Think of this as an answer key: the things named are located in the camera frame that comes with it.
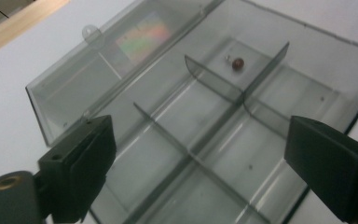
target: transparent partition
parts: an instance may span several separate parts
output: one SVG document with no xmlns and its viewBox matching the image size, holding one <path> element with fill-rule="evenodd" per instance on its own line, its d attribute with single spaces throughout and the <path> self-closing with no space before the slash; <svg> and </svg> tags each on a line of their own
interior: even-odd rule
<svg viewBox="0 0 358 224">
<path fill-rule="evenodd" d="M 282 223 L 306 184 L 283 159 L 290 117 L 345 131 L 358 44 L 248 1 L 140 1 L 27 91 L 48 145 L 111 115 L 102 223 Z"/>
</svg>

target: wooden edge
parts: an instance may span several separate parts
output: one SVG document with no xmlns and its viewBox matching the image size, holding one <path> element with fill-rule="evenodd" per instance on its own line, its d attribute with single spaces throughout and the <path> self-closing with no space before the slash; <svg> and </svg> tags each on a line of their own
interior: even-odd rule
<svg viewBox="0 0 358 224">
<path fill-rule="evenodd" d="M 69 0 L 37 0 L 0 23 L 0 48 L 68 2 Z"/>
</svg>

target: white table surface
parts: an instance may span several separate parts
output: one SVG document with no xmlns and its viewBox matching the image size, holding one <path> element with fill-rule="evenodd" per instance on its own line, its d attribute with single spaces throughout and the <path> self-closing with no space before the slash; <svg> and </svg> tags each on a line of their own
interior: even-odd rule
<svg viewBox="0 0 358 224">
<path fill-rule="evenodd" d="M 0 175 L 18 170 L 35 173 L 37 160 L 48 150 L 25 86 L 82 41 L 85 25 L 102 26 L 131 2 L 72 0 L 0 49 Z M 358 42 L 358 0 L 255 2 Z M 358 140 L 358 123 L 351 137 Z M 292 223 L 340 222 L 311 193 Z"/>
</svg>

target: white background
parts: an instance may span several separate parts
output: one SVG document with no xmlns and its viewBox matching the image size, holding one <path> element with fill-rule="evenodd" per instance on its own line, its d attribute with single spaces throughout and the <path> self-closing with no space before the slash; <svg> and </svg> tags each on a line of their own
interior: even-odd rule
<svg viewBox="0 0 358 224">
<path fill-rule="evenodd" d="M 82 41 L 85 25 L 101 27 L 131 2 L 72 0 L 0 49 L 0 175 L 19 170 L 36 172 L 37 160 L 48 150 L 25 86 Z M 358 0 L 255 2 L 358 42 Z M 358 140 L 358 124 L 351 136 Z M 340 222 L 310 194 L 292 223 Z"/>
</svg>

